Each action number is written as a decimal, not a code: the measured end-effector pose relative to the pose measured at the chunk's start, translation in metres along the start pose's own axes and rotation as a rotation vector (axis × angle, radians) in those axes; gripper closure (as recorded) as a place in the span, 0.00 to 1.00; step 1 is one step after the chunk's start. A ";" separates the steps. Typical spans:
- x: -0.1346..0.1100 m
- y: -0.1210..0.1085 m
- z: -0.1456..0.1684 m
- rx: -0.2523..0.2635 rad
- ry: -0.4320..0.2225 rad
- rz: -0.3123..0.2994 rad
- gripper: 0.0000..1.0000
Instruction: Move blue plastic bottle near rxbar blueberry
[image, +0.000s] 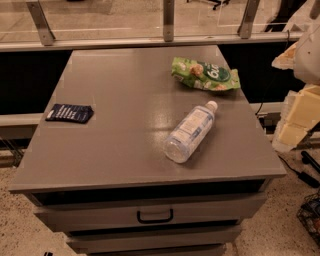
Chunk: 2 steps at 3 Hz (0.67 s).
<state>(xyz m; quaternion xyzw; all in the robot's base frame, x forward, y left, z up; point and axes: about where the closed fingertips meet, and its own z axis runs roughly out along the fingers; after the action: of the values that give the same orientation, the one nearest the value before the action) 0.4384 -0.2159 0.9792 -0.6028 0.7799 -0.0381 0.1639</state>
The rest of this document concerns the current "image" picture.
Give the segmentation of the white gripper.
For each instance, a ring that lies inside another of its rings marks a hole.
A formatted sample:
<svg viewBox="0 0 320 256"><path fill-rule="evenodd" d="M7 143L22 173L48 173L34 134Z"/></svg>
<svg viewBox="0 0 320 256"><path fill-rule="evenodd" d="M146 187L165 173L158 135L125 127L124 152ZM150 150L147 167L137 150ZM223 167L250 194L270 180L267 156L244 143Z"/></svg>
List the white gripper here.
<svg viewBox="0 0 320 256"><path fill-rule="evenodd" d="M320 122L320 87L307 84L285 97L272 140L278 152L289 152Z"/></svg>

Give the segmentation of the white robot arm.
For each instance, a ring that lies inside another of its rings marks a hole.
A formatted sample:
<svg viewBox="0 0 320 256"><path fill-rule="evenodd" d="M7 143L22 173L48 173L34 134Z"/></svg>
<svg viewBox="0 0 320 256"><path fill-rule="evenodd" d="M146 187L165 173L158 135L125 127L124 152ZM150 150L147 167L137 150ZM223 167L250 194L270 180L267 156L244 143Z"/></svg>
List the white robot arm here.
<svg viewBox="0 0 320 256"><path fill-rule="evenodd" d="M272 62L275 68L292 69L294 77L305 83L300 91L290 91L283 102L272 140L272 146L278 152L296 148L320 122L319 4L320 0L315 0L310 11L310 18L316 22Z"/></svg>

